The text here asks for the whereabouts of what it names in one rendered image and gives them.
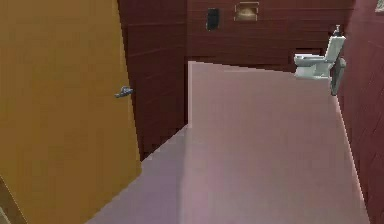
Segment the white toilet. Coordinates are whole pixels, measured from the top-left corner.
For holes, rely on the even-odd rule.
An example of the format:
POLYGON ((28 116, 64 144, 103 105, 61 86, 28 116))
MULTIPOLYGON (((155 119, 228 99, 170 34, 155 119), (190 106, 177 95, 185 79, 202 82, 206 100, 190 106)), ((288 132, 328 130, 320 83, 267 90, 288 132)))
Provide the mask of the white toilet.
POLYGON ((295 76, 305 79, 328 79, 345 40, 345 36, 331 36, 324 55, 296 54, 294 56, 295 76))

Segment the orange-brown room door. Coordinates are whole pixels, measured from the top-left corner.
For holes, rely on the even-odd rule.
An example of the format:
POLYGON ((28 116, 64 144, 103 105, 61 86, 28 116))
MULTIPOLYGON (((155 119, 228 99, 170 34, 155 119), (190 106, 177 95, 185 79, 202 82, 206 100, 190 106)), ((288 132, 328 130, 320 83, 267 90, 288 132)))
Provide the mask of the orange-brown room door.
POLYGON ((141 173, 117 0, 0 0, 0 176, 27 224, 86 224, 141 173))

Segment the grey bin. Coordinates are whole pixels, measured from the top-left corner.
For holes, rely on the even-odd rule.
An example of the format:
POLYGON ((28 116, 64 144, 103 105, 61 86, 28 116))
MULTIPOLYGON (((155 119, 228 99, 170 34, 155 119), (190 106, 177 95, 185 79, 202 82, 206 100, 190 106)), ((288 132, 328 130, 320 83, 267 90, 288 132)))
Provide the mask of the grey bin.
POLYGON ((330 91, 332 96, 336 96, 346 67, 344 58, 339 57, 331 69, 330 91))

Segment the black wall box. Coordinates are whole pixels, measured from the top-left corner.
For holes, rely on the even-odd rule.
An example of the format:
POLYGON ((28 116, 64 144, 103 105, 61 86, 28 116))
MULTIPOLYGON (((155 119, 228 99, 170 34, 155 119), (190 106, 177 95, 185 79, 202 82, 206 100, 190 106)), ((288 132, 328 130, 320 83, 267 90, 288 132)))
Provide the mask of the black wall box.
POLYGON ((206 17, 206 29, 208 31, 215 30, 219 27, 220 10, 218 8, 209 8, 206 17))

